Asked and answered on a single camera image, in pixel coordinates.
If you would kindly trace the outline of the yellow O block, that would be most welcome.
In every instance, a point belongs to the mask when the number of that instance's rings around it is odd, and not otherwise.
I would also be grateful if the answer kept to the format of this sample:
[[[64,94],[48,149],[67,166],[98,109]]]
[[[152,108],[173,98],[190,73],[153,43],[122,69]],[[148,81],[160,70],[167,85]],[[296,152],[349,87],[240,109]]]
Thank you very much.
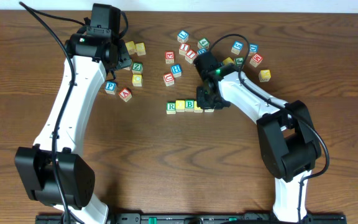
[[[195,113],[202,113],[203,112],[203,109],[198,106],[196,100],[194,101],[194,112]]]

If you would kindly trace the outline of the green B block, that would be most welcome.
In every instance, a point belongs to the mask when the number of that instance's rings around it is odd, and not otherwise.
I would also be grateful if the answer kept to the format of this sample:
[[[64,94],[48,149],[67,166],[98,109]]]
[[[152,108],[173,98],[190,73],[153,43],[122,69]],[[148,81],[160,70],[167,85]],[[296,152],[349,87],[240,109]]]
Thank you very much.
[[[194,100],[185,100],[185,112],[194,112],[195,101]]]

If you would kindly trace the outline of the green R block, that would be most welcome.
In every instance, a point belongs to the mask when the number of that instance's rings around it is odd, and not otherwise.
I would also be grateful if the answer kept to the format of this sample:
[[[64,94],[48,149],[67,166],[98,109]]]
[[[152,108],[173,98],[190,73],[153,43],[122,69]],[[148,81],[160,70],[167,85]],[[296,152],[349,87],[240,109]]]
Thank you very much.
[[[166,114],[175,114],[176,111],[176,103],[174,102],[168,102],[167,103],[167,109],[166,109]]]

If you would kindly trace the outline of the yellow block cluster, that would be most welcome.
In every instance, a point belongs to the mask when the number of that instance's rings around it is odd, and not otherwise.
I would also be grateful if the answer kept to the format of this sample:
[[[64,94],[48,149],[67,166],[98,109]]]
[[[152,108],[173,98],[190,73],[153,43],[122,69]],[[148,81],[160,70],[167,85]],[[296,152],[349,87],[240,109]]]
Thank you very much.
[[[234,64],[233,59],[230,58],[230,57],[228,57],[228,58],[226,58],[226,59],[223,60],[223,65],[228,65],[228,64],[230,64],[230,63]]]

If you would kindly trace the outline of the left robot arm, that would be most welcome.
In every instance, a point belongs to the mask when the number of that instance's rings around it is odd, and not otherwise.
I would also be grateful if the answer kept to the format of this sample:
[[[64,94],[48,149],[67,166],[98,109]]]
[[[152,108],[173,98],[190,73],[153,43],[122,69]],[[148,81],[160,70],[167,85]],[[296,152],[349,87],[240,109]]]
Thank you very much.
[[[109,208],[94,194],[95,173],[83,160],[83,141],[94,100],[108,73],[127,68],[123,40],[73,34],[50,115],[32,147],[19,147],[14,163],[27,196],[62,210],[77,223],[106,223]]]

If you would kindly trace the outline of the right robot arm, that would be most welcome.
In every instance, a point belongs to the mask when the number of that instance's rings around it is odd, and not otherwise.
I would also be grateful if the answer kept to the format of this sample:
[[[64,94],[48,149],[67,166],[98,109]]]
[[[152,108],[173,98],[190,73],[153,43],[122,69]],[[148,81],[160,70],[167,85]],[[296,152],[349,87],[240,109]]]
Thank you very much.
[[[204,83],[196,89],[200,108],[220,110],[235,105],[257,125],[262,160],[275,178],[276,218],[292,223],[304,219],[305,178],[321,156],[306,105],[268,94],[232,63],[195,67]]]

